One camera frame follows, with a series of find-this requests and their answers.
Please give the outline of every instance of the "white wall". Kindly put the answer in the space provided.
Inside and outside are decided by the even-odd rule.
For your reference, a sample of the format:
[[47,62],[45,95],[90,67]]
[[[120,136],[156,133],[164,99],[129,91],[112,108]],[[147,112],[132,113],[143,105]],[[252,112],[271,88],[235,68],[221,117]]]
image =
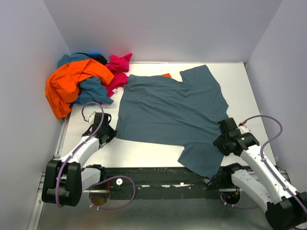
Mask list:
[[71,51],[247,61],[282,0],[44,0]]
[[[284,0],[247,64],[262,114],[278,118],[283,134],[271,147],[292,183],[307,190],[307,1]],[[264,120],[269,137],[278,132]]]
[[0,229],[27,229],[60,121],[45,84],[68,49],[42,0],[0,8]]

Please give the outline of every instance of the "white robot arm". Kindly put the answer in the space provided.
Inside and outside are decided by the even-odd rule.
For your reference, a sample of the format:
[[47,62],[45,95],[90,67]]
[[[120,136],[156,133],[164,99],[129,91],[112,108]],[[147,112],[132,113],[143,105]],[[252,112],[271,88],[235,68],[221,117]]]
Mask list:
[[[76,206],[81,198],[82,191],[104,179],[104,168],[101,165],[83,168],[91,155],[109,143],[116,135],[116,131],[109,125],[111,115],[104,113],[103,116],[102,125],[99,127],[102,113],[93,113],[88,120],[90,127],[82,135],[80,143],[60,160],[48,162],[42,192],[44,202],[60,203],[61,206]],[[98,127],[95,135],[89,138]],[[63,165],[64,168],[57,187],[57,178]]]
[[232,118],[218,123],[221,136],[213,144],[225,155],[240,156],[255,172],[252,178],[239,164],[229,165],[229,181],[245,191],[265,212],[274,230],[287,230],[307,221],[307,193],[299,193],[263,153],[263,148],[245,126]]

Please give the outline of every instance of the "orange shirt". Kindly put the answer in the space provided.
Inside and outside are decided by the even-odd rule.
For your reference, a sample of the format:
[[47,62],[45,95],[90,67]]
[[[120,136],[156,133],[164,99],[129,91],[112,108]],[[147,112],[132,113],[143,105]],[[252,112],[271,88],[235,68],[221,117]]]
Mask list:
[[46,97],[58,119],[66,117],[71,111],[70,103],[78,98],[78,83],[92,76],[98,77],[106,85],[114,78],[107,67],[93,59],[67,63],[49,77]]

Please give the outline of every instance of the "black base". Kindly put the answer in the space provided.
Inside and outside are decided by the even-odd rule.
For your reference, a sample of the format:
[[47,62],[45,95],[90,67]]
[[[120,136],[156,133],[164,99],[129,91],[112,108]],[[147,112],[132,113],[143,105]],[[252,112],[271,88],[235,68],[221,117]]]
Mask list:
[[[125,175],[136,185],[135,199],[219,199],[219,189],[236,188],[224,183],[222,167],[208,184],[205,178],[187,168],[105,168],[107,178]],[[122,185],[116,180],[110,181],[111,199],[127,200],[132,197],[133,187],[123,178]],[[105,189],[105,185],[90,189]]]

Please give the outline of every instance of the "white surface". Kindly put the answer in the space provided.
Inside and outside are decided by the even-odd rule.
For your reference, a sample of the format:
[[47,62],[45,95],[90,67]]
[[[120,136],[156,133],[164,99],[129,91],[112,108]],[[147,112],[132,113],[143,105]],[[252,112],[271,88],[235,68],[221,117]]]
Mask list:
[[282,0],[44,0],[71,52],[248,61]]
[[25,230],[61,129],[46,80],[68,49],[41,0],[0,7],[0,229]]
[[[180,71],[190,69],[204,63],[141,63],[131,64],[130,73],[140,76],[151,76],[170,73],[173,79],[181,81]],[[220,83],[222,93],[229,108],[227,114],[233,117],[237,123],[242,120],[259,114],[248,77],[242,63],[236,64],[207,64],[213,76]],[[118,109],[123,88],[119,88],[113,95],[113,104],[104,105],[106,113],[112,114],[110,125],[115,128],[118,120]],[[80,141],[81,134],[88,129],[88,123],[83,121],[81,105],[74,105],[61,155],[64,156],[71,151]],[[93,111],[99,111],[99,107],[89,106],[85,108],[85,115]],[[261,119],[248,122],[248,127],[255,137],[263,143],[267,136]],[[152,143],[135,142],[121,139],[113,139],[110,143],[98,150],[85,164],[101,164],[105,167],[182,167],[177,162],[183,151],[182,146],[161,145]],[[274,157],[270,147],[266,148],[270,160]],[[222,165],[229,165],[239,162],[246,163],[239,157],[230,155],[224,157]]]
[[[283,124],[282,135],[272,142],[278,165],[300,191],[307,190],[306,12],[306,0],[284,0],[247,64],[261,113]],[[278,133],[277,124],[264,122],[270,137]]]

